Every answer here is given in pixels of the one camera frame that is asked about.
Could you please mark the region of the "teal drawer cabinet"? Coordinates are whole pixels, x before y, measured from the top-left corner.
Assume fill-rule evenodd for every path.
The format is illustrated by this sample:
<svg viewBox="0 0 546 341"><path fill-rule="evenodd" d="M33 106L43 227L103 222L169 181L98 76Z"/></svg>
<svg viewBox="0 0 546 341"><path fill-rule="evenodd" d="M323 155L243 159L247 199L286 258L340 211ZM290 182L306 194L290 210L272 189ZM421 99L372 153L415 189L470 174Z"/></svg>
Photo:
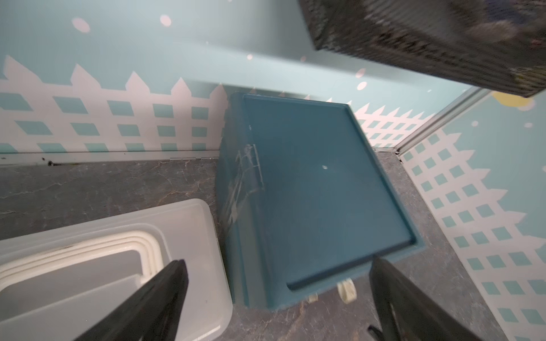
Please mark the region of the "teal drawer cabinet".
<svg viewBox="0 0 546 341"><path fill-rule="evenodd" d="M425 243L345 104L231 95L216 175L233 303L276 311Z"/></svg>

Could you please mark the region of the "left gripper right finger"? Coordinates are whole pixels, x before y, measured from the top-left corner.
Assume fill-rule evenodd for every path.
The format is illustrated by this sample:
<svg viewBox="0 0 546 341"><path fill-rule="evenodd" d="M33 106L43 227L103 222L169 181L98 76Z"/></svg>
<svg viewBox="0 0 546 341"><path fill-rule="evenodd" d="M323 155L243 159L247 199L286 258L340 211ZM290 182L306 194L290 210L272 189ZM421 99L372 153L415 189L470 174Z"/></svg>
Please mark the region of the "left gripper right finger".
<svg viewBox="0 0 546 341"><path fill-rule="evenodd" d="M369 280L380 327L374 340L478 340L389 261L375 257Z"/></svg>

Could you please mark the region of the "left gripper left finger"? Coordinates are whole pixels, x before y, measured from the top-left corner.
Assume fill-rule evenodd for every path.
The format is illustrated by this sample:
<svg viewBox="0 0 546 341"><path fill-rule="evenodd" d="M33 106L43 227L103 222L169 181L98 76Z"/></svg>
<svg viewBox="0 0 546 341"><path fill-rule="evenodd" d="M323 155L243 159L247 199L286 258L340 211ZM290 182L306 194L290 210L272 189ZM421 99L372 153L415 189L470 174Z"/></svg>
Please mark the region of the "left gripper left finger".
<svg viewBox="0 0 546 341"><path fill-rule="evenodd" d="M175 340L188 287L185 261L171 261L77 339Z"/></svg>

